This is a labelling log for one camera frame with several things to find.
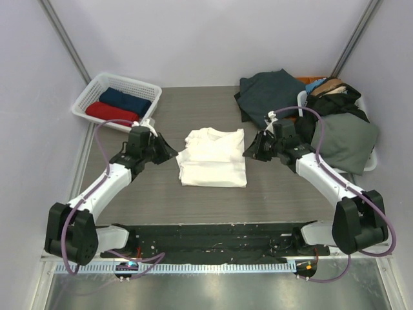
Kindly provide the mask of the white floral print t-shirt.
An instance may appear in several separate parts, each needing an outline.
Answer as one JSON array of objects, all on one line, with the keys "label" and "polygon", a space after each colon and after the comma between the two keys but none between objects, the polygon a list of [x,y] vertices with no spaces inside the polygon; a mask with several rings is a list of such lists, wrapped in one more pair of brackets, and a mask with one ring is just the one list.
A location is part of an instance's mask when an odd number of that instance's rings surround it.
[{"label": "white floral print t-shirt", "polygon": [[176,157],[183,186],[245,188],[245,132],[212,127],[192,130]]}]

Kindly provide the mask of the white plastic lattice basket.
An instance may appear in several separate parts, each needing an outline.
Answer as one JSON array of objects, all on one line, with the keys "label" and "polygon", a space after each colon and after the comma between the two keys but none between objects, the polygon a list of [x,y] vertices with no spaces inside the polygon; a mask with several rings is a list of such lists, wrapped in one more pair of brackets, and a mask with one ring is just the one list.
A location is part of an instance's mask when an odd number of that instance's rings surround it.
[{"label": "white plastic lattice basket", "polygon": [[151,106],[144,116],[141,117],[141,120],[148,120],[151,126],[155,127],[155,121],[152,119],[152,115],[154,114],[158,101],[162,95],[161,87],[115,74],[100,73],[91,80],[73,104],[72,113],[95,124],[104,122],[103,119],[89,116],[86,113],[86,109],[91,104],[95,103],[100,95],[109,87],[121,91],[124,94],[149,100]]}]

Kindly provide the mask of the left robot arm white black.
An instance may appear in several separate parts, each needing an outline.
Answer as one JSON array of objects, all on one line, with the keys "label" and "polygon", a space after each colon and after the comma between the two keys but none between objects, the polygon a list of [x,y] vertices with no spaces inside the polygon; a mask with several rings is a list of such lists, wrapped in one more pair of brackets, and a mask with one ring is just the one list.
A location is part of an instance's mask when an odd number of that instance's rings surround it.
[{"label": "left robot arm white black", "polygon": [[121,151],[83,193],[68,203],[55,203],[48,213],[44,250],[66,264],[87,265],[96,254],[117,251],[129,258],[139,246],[135,229],[113,224],[96,227],[105,207],[143,172],[147,163],[162,164],[177,156],[164,137],[134,126]]}]

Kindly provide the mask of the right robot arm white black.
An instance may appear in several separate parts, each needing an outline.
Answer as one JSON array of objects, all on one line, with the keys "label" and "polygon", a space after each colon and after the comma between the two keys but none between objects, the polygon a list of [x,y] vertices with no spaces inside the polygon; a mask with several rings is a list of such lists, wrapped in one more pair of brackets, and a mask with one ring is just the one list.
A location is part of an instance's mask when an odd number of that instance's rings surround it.
[{"label": "right robot arm white black", "polygon": [[364,251],[388,240],[383,198],[377,191],[355,186],[304,143],[290,120],[260,130],[244,157],[259,161],[279,158],[292,172],[311,183],[334,207],[332,222],[310,222],[291,239],[295,253],[308,254],[315,245],[333,245],[345,254]]}]

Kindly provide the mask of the dark teal folded t-shirt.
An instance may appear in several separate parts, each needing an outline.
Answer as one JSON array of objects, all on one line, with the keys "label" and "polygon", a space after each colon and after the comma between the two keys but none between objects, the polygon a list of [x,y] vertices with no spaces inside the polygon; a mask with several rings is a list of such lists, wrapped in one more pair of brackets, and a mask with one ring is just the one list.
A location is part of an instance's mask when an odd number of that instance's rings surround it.
[{"label": "dark teal folded t-shirt", "polygon": [[296,106],[297,95],[304,90],[304,82],[281,69],[242,77],[234,99],[241,113],[241,121],[251,122],[263,129],[267,126],[265,117],[268,112]]}]

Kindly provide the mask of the white plastic laundry bin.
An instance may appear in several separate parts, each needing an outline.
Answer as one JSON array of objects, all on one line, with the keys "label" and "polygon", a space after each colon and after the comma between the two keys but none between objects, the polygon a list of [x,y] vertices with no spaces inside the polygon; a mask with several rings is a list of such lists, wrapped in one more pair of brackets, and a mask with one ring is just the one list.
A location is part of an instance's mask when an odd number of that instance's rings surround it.
[{"label": "white plastic laundry bin", "polygon": [[[305,107],[307,105],[307,92],[305,90],[301,91],[297,95],[297,105],[299,107]],[[368,109],[364,100],[364,97],[361,96],[359,99],[356,100],[355,105],[362,110],[366,116],[368,116]],[[370,172],[373,171],[377,167],[377,155],[375,149],[372,150],[370,153],[370,156],[367,160],[367,163],[364,168],[364,172]]]}]

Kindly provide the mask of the rolled navy blue t-shirt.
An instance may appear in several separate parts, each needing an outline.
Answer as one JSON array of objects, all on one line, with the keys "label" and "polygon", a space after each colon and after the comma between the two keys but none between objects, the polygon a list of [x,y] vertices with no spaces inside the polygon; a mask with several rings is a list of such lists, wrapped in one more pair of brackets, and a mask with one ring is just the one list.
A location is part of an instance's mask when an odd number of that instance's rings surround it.
[{"label": "rolled navy blue t-shirt", "polygon": [[133,112],[140,118],[146,114],[152,104],[148,99],[125,94],[111,87],[107,88],[107,90],[100,95],[99,101],[112,107]]}]

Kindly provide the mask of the rolled red t-shirt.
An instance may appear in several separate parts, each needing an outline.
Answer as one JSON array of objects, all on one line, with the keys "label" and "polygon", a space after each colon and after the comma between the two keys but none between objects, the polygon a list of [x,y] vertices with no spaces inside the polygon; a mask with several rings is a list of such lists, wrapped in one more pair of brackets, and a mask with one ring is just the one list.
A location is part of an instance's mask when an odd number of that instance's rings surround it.
[{"label": "rolled red t-shirt", "polygon": [[113,107],[100,101],[96,101],[87,107],[85,113],[89,116],[103,119],[105,121],[115,119],[116,124],[127,127],[131,127],[133,122],[139,121],[138,114]]}]

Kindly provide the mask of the blue cloth in bin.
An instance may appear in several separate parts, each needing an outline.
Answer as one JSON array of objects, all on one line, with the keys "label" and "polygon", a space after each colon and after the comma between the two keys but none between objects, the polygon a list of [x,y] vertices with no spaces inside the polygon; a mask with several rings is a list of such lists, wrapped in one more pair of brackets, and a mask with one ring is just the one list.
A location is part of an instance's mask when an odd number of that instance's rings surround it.
[{"label": "blue cloth in bin", "polygon": [[320,79],[313,80],[311,83],[305,86],[305,90],[307,94],[310,94],[315,88],[320,86],[327,78],[323,77]]}]

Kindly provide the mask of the orange plastic tray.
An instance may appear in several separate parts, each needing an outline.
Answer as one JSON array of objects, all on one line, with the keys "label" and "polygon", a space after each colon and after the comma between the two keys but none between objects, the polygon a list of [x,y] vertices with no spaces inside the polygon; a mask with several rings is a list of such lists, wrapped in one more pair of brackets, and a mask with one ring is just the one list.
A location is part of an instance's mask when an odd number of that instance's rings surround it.
[{"label": "orange plastic tray", "polygon": [[[303,82],[304,84],[310,84],[318,79],[323,79],[325,78],[324,76],[307,76],[307,77],[296,77],[299,81]],[[296,122],[298,117],[298,114],[295,114],[293,116],[287,117],[287,119],[291,119],[294,123]]]}]

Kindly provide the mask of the grey green t-shirt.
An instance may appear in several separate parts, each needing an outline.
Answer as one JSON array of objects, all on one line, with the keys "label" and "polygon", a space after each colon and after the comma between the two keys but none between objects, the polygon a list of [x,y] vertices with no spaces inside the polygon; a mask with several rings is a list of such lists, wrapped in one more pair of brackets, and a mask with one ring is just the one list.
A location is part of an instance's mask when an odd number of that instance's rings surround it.
[{"label": "grey green t-shirt", "polygon": [[311,146],[335,169],[362,175],[374,149],[379,128],[353,114],[334,114],[316,123]]}]

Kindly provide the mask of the black crumpled garment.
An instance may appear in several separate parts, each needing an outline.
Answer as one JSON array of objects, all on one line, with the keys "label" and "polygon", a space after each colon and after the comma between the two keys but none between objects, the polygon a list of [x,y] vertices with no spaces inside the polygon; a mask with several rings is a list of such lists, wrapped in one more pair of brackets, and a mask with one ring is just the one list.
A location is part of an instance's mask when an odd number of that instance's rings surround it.
[{"label": "black crumpled garment", "polygon": [[[307,96],[306,107],[316,111],[321,117],[350,113],[369,123],[367,115],[356,106],[356,101],[361,93],[350,85],[343,84],[346,91],[337,94],[324,94],[322,96]],[[311,112],[304,110],[303,116],[298,117],[295,122],[296,132],[301,139],[310,144],[316,129],[318,118]]]}]

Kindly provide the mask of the tan beige garment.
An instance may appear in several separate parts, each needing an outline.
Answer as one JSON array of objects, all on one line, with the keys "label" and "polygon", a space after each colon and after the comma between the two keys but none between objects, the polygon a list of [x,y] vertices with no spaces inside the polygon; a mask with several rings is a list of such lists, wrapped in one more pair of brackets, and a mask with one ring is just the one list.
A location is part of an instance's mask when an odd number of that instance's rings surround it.
[{"label": "tan beige garment", "polygon": [[342,86],[345,86],[345,83],[341,79],[336,77],[329,77],[326,78],[326,80],[324,80],[324,82],[318,85],[314,90],[312,90],[310,95],[321,96],[323,94],[326,94],[327,92],[330,92]]}]

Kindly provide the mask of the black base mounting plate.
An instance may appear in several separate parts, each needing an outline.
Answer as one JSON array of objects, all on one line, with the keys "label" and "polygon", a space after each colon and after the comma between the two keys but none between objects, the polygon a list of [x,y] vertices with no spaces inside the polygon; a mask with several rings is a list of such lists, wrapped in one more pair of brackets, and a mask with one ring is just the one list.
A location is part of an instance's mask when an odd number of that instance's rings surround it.
[{"label": "black base mounting plate", "polygon": [[164,253],[164,264],[269,264],[289,256],[328,256],[326,245],[306,245],[303,223],[236,223],[128,226],[124,248],[99,251],[103,258],[116,253],[150,258]]}]

